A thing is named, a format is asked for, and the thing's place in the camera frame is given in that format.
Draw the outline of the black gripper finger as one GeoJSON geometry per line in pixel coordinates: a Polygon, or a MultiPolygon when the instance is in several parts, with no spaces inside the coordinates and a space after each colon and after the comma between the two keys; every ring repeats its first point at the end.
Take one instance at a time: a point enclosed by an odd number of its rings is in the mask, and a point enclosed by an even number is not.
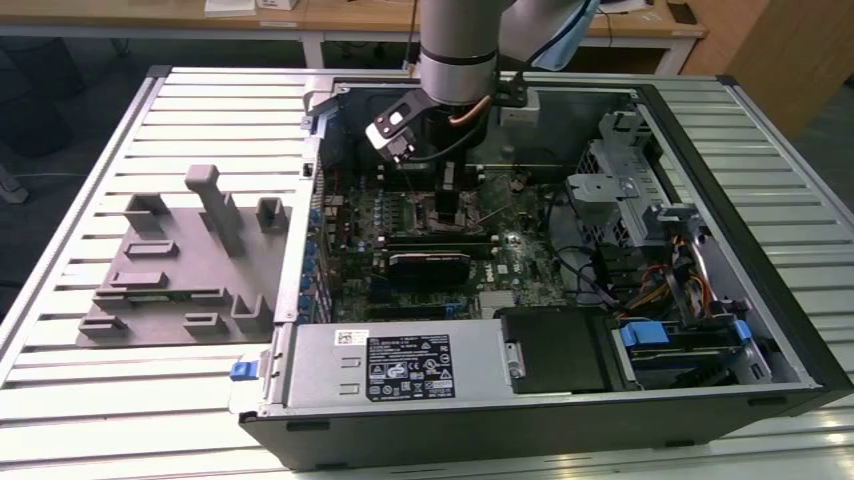
{"type": "Polygon", "coordinates": [[[435,188],[435,211],[438,221],[463,227],[466,216],[462,210],[462,193],[471,189],[471,180],[464,160],[440,161],[435,188]]]}

